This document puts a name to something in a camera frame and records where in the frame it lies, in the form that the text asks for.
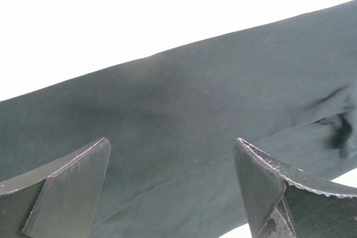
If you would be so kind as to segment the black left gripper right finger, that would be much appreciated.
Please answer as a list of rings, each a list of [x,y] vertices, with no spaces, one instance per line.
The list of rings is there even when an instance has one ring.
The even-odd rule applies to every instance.
[[[356,188],[276,159],[242,138],[235,169],[253,237],[356,237]]]

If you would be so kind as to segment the black t shirt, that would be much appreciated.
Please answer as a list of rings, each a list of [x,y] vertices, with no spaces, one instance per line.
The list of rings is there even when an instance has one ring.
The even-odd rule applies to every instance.
[[[327,179],[356,167],[356,2],[210,38],[1,102],[1,180],[100,138],[91,237],[246,223],[233,140]]]

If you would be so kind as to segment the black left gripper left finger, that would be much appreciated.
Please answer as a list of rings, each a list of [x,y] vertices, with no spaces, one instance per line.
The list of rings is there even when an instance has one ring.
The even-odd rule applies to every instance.
[[[89,237],[109,163],[100,138],[1,182],[1,237]]]

